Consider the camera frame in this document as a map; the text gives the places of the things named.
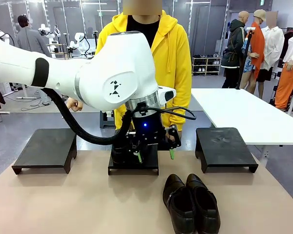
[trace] robot logo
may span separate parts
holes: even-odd
[[[118,97],[120,97],[119,94],[118,94],[118,92],[116,91],[116,89],[118,88],[118,86],[120,86],[122,84],[118,84],[116,80],[115,81],[112,81],[111,84],[114,84],[114,92],[113,93],[109,93],[109,94],[110,95],[116,94]]]

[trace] black dress shoe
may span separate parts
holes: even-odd
[[[220,216],[214,194],[195,174],[188,176],[187,187],[192,193],[196,208],[195,226],[198,234],[217,234]]]
[[[176,234],[195,232],[195,205],[190,190],[175,174],[166,181],[163,201],[166,205]]]

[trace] mannequin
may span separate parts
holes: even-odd
[[[283,62],[285,62],[278,89],[275,95],[275,106],[284,111],[293,90],[293,37],[289,39],[289,47]]]
[[[264,82],[271,80],[273,66],[279,60],[284,44],[283,31],[277,26],[277,17],[278,12],[266,12],[267,27],[262,29],[265,38],[265,60],[256,80],[260,99],[263,99]]]
[[[234,19],[230,24],[230,38],[223,59],[221,60],[221,67],[224,67],[226,71],[226,80],[223,84],[223,89],[236,88],[238,84],[240,63],[243,57],[242,46],[247,35],[244,27],[248,22],[249,16],[248,12],[241,11],[238,19]]]
[[[243,75],[241,79],[240,89],[244,89],[248,84],[246,90],[249,93],[254,94],[256,88],[256,79],[259,74],[261,63],[264,61],[264,49],[265,39],[264,35],[259,27],[264,21],[266,21],[266,11],[257,10],[254,12],[254,22],[251,25],[256,28],[253,32],[251,39],[251,45],[249,47],[248,56],[245,61]]]

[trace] gray sweater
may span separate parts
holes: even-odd
[[[29,27],[21,28],[16,35],[16,46],[23,50],[38,52],[51,57],[51,54],[44,43],[42,36],[37,30],[32,30]]]

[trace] beige tabletop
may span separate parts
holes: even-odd
[[[219,234],[293,234],[293,199],[262,166],[256,173],[201,171],[194,152],[159,153],[160,175],[107,175],[109,151],[79,151],[68,175],[0,175],[0,234],[173,234],[166,178],[195,173],[214,192]]]

